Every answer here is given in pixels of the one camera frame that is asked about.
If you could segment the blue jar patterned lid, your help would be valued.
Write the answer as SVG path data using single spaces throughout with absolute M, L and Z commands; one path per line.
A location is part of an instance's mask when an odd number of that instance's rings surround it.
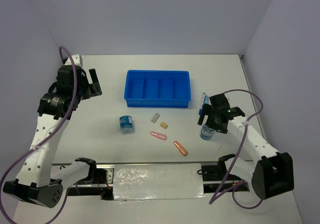
M 210 140 L 215 133 L 215 130 L 207 125 L 203 125 L 200 131 L 200 138 L 203 140 Z

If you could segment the blue jar sideways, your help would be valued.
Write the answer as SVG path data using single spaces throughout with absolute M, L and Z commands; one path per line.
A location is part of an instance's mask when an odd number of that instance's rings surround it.
M 122 134 L 130 134 L 134 132 L 134 123 L 132 117 L 129 115 L 121 116 L 119 118 L 120 131 Z

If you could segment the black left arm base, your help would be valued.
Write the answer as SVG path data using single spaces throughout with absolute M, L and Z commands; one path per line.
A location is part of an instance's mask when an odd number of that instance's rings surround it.
M 113 200 L 113 169 L 97 168 L 88 183 L 101 200 Z

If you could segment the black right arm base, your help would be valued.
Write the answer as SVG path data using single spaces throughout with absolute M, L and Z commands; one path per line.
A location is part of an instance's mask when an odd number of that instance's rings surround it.
M 197 174 L 202 177 L 204 182 L 206 181 L 222 181 L 225 176 L 225 171 L 218 165 L 202 165 L 197 171 Z

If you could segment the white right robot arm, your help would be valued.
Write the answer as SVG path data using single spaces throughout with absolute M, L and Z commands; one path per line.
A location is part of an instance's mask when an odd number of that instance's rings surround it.
M 208 166 L 202 167 L 203 180 L 220 179 L 217 190 L 221 190 L 227 179 L 237 176 L 261 200 L 292 191 L 292 157 L 271 146 L 250 124 L 251 118 L 241 108 L 230 106 L 224 93 L 202 96 L 198 120 L 200 137 L 209 140 L 214 133 L 231 134 L 240 142 L 235 154 L 219 158 L 214 171 Z

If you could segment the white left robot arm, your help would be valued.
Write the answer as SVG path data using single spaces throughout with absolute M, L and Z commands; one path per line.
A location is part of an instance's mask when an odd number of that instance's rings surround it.
M 71 165 L 51 174 L 52 164 L 62 134 L 81 100 L 102 94 L 95 69 L 90 69 L 89 83 L 81 55 L 65 58 L 57 71 L 56 82 L 40 99 L 37 127 L 24 164 L 14 180 L 4 183 L 3 192 L 24 202 L 55 207 L 62 194 L 80 180 L 93 183 L 98 177 L 94 160 L 79 157 Z

